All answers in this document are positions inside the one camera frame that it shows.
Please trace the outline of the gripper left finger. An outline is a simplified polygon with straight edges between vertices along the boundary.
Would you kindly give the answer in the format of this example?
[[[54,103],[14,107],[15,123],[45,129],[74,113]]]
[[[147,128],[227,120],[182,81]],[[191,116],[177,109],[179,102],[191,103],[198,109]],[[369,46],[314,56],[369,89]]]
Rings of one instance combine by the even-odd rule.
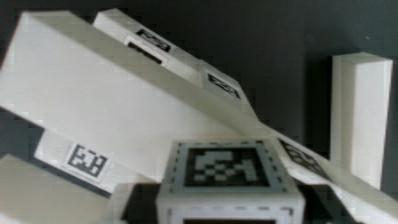
[[[156,183],[122,183],[109,197],[109,224],[157,224]]]

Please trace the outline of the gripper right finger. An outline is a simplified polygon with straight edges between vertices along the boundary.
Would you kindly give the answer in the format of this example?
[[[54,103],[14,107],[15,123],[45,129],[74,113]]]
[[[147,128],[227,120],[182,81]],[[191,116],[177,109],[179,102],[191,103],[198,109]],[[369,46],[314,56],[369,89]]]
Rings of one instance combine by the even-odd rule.
[[[298,190],[305,198],[301,224],[362,224],[326,185],[300,185]]]

